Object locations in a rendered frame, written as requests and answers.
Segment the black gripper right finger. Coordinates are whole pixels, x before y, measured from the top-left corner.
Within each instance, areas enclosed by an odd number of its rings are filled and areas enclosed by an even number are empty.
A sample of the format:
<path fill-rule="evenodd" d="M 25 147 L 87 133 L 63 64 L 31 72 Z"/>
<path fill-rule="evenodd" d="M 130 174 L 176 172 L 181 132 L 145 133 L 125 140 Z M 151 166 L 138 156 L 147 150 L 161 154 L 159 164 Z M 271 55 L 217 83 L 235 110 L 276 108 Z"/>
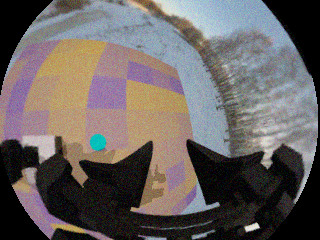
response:
<path fill-rule="evenodd" d="M 203 189 L 205 205 L 216 203 L 217 197 L 227 191 L 232 181 L 237 179 L 240 172 L 261 163 L 265 152 L 253 152 L 252 155 L 244 157 L 228 157 L 211 151 L 196 141 L 187 140 L 187 152 L 189 159 L 195 168 L 197 179 L 199 179 L 200 188 Z"/>

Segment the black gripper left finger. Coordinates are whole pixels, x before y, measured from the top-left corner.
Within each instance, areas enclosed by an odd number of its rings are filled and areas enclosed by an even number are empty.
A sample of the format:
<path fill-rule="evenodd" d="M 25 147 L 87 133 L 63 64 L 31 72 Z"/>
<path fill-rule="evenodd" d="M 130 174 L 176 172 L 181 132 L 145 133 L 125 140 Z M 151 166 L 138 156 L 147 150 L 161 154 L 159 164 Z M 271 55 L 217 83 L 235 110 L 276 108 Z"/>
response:
<path fill-rule="evenodd" d="M 112 185 L 121 192 L 125 200 L 133 204 L 132 207 L 140 208 L 144 184 L 147 183 L 149 167 L 153 152 L 153 141 L 149 140 L 143 147 L 136 149 L 135 153 L 120 160 L 119 163 L 93 163 L 89 160 L 79 161 L 85 175 L 91 176 L 96 181 Z"/>

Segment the cyan flat circle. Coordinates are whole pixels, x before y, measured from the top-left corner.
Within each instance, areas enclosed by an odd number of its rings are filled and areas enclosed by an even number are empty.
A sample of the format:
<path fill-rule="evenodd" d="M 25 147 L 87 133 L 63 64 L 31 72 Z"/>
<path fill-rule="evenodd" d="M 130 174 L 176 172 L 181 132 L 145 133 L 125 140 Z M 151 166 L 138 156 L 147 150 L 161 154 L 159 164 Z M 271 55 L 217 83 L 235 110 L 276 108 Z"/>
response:
<path fill-rule="evenodd" d="M 95 136 L 91 137 L 91 141 L 89 141 L 89 145 L 91 145 L 92 149 L 95 149 L 95 151 L 101 151 L 101 149 L 104 149 L 105 144 L 107 144 L 105 137 L 97 135 L 97 133 L 95 133 Z"/>

